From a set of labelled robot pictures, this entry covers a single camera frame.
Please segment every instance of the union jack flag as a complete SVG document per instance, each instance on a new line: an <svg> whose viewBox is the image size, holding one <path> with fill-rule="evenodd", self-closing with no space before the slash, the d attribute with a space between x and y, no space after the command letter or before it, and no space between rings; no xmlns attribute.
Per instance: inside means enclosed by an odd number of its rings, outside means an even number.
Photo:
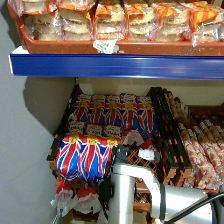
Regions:
<svg viewBox="0 0 224 224"><path fill-rule="evenodd" d="M65 135L57 155L57 168L61 177L72 181L78 176L78 160L82 145L82 134L73 132Z"/></svg>
<svg viewBox="0 0 224 224"><path fill-rule="evenodd" d="M121 126L120 96L107 95L105 103L105 125Z"/></svg>
<svg viewBox="0 0 224 224"><path fill-rule="evenodd" d="M81 94L77 97L74 106L74 115L76 116L76 121L88 122L90 99L91 96L86 94Z"/></svg>
<svg viewBox="0 0 224 224"><path fill-rule="evenodd" d="M137 97L139 132L143 138L156 137L157 121L150 97Z"/></svg>
<svg viewBox="0 0 224 224"><path fill-rule="evenodd" d="M136 96L134 94L121 94L121 116L122 128L126 130L137 130L138 124L138 107Z"/></svg>
<svg viewBox="0 0 224 224"><path fill-rule="evenodd" d="M104 124L104 108L105 108L105 96L93 95L89 105L90 121L89 123L95 125Z"/></svg>
<svg viewBox="0 0 224 224"><path fill-rule="evenodd" d="M100 156L100 144L102 137L84 136L80 150L78 170L79 178L84 182L91 184L94 178L102 174L102 157Z"/></svg>

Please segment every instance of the clear plastic packaging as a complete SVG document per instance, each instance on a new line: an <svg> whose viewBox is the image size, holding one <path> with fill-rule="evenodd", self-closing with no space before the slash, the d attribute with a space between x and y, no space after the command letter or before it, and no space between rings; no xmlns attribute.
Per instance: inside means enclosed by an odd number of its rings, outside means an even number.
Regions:
<svg viewBox="0 0 224 224"><path fill-rule="evenodd" d="M161 42L182 41L190 38L189 9L178 3L153 3L160 18L160 28L155 40Z"/></svg>
<svg viewBox="0 0 224 224"><path fill-rule="evenodd" d="M58 8L87 11L95 4L94 0L58 0Z"/></svg>
<svg viewBox="0 0 224 224"><path fill-rule="evenodd" d="M92 23L87 11L60 9L64 40L87 41L92 39Z"/></svg>
<svg viewBox="0 0 224 224"><path fill-rule="evenodd" d="M26 19L26 29L35 40L60 41L63 38L58 12L31 15Z"/></svg>
<svg viewBox="0 0 224 224"><path fill-rule="evenodd" d="M8 3L19 16L51 13L57 9L56 0L9 0Z"/></svg>
<svg viewBox="0 0 224 224"><path fill-rule="evenodd" d="M206 1L183 3L190 9L192 44L219 40L219 28L223 23L224 10Z"/></svg>
<svg viewBox="0 0 224 224"><path fill-rule="evenodd" d="M126 37L127 22L118 0L101 0L95 14L95 39L122 40Z"/></svg>
<svg viewBox="0 0 224 224"><path fill-rule="evenodd" d="M148 41L154 39L158 27L158 16L143 0L126 0L125 12L128 18L128 40Z"/></svg>

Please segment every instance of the union jack packaging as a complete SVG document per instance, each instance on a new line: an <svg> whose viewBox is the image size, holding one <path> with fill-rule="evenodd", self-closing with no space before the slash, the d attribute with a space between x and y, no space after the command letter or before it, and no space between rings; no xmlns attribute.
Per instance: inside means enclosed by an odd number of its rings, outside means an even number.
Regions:
<svg viewBox="0 0 224 224"><path fill-rule="evenodd" d="M91 96L86 94L80 94L77 97L74 106L74 115L76 117L76 121L88 122L90 100Z"/></svg>
<svg viewBox="0 0 224 224"><path fill-rule="evenodd" d="M120 96L107 95L105 102L105 125L121 126L121 102Z"/></svg>
<svg viewBox="0 0 224 224"><path fill-rule="evenodd" d="M73 191L68 182L78 177L78 162L82 139L82 134L72 132L69 135L65 135L59 147L56 163L63 180L57 187L55 199L51 201L51 205L57 208L59 216L65 216L72 208Z"/></svg>
<svg viewBox="0 0 224 224"><path fill-rule="evenodd" d="M89 123L104 125L105 96L93 95L89 106Z"/></svg>
<svg viewBox="0 0 224 224"><path fill-rule="evenodd" d="M124 130L137 130L138 124L138 107L136 103L136 96L134 94L120 95L121 99L121 117L122 128Z"/></svg>
<svg viewBox="0 0 224 224"><path fill-rule="evenodd" d="M155 138L158 134L156 114L150 97L139 96L138 121L139 132L144 139Z"/></svg>

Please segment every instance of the packaged pastry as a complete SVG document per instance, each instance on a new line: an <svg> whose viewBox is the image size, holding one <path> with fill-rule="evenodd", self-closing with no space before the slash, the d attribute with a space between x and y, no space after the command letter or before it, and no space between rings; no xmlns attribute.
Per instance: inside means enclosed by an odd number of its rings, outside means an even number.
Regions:
<svg viewBox="0 0 224 224"><path fill-rule="evenodd" d="M190 38L189 9L178 3L153 3L160 28L156 41L182 41Z"/></svg>
<svg viewBox="0 0 224 224"><path fill-rule="evenodd" d="M120 96L106 95L105 99L105 125L121 126Z"/></svg>
<svg viewBox="0 0 224 224"><path fill-rule="evenodd" d="M40 41L62 40L61 20L58 11L32 16L34 39Z"/></svg>
<svg viewBox="0 0 224 224"><path fill-rule="evenodd" d="M137 130L139 122L136 95L122 93L120 97L122 128L124 131Z"/></svg>
<svg viewBox="0 0 224 224"><path fill-rule="evenodd" d="M157 25L154 9L143 0L126 0L124 7L128 19L128 40L153 39Z"/></svg>
<svg viewBox="0 0 224 224"><path fill-rule="evenodd" d="M223 23L224 10L206 1L182 4L190 9L192 43L219 40L219 28Z"/></svg>
<svg viewBox="0 0 224 224"><path fill-rule="evenodd" d="M64 40L91 40L92 23L88 11L60 9Z"/></svg>
<svg viewBox="0 0 224 224"><path fill-rule="evenodd" d="M75 102L73 114L76 121L87 123L89 121L89 104L91 96L87 94L80 94Z"/></svg>
<svg viewBox="0 0 224 224"><path fill-rule="evenodd" d="M104 125L105 95L93 95L89 105L89 123Z"/></svg>
<svg viewBox="0 0 224 224"><path fill-rule="evenodd" d="M58 0L58 8L87 11L94 6L94 0Z"/></svg>
<svg viewBox="0 0 224 224"><path fill-rule="evenodd" d="M124 9L118 0L100 0L95 13L95 39L122 40L126 35Z"/></svg>
<svg viewBox="0 0 224 224"><path fill-rule="evenodd" d="M9 5L19 16L50 13L57 9L56 0L9 0Z"/></svg>
<svg viewBox="0 0 224 224"><path fill-rule="evenodd" d="M150 97L137 97L139 132L143 138L153 138L158 135L155 110Z"/></svg>

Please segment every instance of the blue shelf edge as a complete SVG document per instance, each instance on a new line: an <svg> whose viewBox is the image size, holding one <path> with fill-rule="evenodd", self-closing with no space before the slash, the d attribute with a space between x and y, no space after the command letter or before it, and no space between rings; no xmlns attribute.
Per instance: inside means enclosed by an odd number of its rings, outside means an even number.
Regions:
<svg viewBox="0 0 224 224"><path fill-rule="evenodd" d="M224 56L9 55L15 76L224 80Z"/></svg>

